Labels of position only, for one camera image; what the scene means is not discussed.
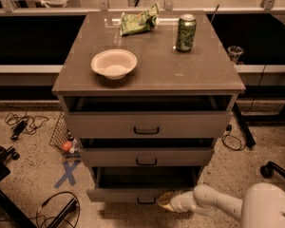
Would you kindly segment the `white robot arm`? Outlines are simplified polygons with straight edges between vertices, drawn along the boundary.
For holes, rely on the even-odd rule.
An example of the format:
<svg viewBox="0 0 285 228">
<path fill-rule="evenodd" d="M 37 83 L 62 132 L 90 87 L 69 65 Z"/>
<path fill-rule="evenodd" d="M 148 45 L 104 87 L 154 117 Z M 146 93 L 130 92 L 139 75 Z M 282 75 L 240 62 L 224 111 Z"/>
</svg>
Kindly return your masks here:
<svg viewBox="0 0 285 228">
<path fill-rule="evenodd" d="M 237 220 L 240 228 L 285 228 L 285 191 L 266 182 L 252 185 L 243 199 L 200 184 L 190 191 L 166 192 L 158 198 L 158 205 L 172 212 L 193 211 L 202 216 L 220 210 Z"/>
</svg>

